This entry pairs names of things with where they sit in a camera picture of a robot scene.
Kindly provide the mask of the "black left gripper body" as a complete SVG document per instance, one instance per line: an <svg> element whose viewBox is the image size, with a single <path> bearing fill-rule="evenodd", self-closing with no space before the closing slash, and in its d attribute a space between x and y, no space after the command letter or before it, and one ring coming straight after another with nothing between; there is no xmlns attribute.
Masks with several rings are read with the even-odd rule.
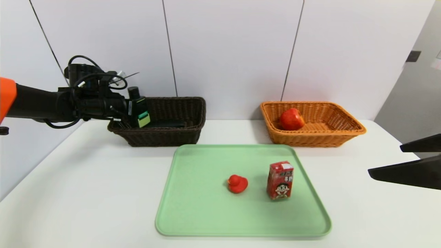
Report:
<svg viewBox="0 0 441 248"><path fill-rule="evenodd" d="M104 98L105 117L128 120L132 116L132 102L124 97Z"/></svg>

